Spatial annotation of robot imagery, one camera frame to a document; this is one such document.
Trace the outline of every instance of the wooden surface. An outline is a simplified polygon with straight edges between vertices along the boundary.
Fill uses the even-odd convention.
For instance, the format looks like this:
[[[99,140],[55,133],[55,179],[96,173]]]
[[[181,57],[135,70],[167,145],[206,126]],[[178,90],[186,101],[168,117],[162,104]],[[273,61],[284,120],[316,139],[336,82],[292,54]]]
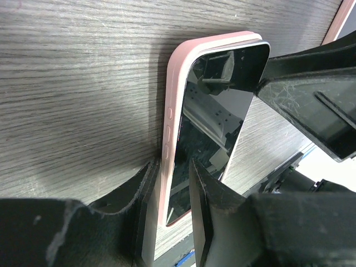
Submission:
[[[89,203],[160,153],[184,40],[251,30],[271,55],[321,44],[341,0],[0,1],[0,195]],[[309,141],[254,99],[226,183],[244,192]],[[156,257],[191,231],[159,229]]]

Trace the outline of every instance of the black plastic bracket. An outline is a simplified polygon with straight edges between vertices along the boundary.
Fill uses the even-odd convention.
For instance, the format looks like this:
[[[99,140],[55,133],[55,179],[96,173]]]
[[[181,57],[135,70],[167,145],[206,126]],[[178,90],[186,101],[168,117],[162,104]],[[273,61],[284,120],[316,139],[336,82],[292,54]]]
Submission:
[[[356,156],[356,31],[268,60],[254,93],[336,161]]]
[[[152,266],[160,160],[89,206],[0,200],[1,266]]]
[[[255,194],[247,199],[190,166],[197,267],[355,266],[356,194]]]

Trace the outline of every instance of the pink phone frame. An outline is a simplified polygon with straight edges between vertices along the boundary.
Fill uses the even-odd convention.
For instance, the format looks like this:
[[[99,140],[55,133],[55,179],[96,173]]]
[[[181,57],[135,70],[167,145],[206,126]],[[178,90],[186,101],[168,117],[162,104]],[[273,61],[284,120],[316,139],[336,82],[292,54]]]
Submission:
[[[327,35],[325,35],[322,45],[331,43],[339,37],[339,34],[340,34],[342,28],[344,27],[346,20],[350,16],[350,13],[351,13],[353,7],[355,6],[355,3],[356,3],[356,0],[344,0],[341,3],[341,5],[334,17],[334,20],[332,21],[332,23],[329,27]]]
[[[169,59],[162,139],[161,192],[159,204],[159,224],[164,228],[173,226],[173,224],[190,212],[188,211],[173,224],[169,226],[166,225],[181,109],[190,68],[194,61],[204,55],[204,52],[208,52],[208,50],[252,40],[262,40],[261,35],[244,31],[193,39],[180,44],[173,51]]]

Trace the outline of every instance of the white surface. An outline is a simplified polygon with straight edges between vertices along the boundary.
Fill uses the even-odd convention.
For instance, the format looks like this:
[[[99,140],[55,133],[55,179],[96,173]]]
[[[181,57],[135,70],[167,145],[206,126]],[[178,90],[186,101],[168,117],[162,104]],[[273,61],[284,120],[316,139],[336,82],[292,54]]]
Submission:
[[[297,171],[313,181],[317,182],[325,179],[346,186],[356,192],[355,160],[348,159],[337,163],[324,151],[316,147],[308,156],[302,159]]]

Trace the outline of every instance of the pink smartphone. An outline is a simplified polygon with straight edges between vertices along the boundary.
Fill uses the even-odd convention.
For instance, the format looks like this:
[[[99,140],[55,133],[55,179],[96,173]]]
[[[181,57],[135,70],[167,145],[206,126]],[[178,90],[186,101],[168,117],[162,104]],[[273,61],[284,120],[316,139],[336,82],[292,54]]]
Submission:
[[[259,34],[236,32],[189,40],[167,67],[159,224],[190,212],[189,161],[222,180],[236,149],[270,46]]]

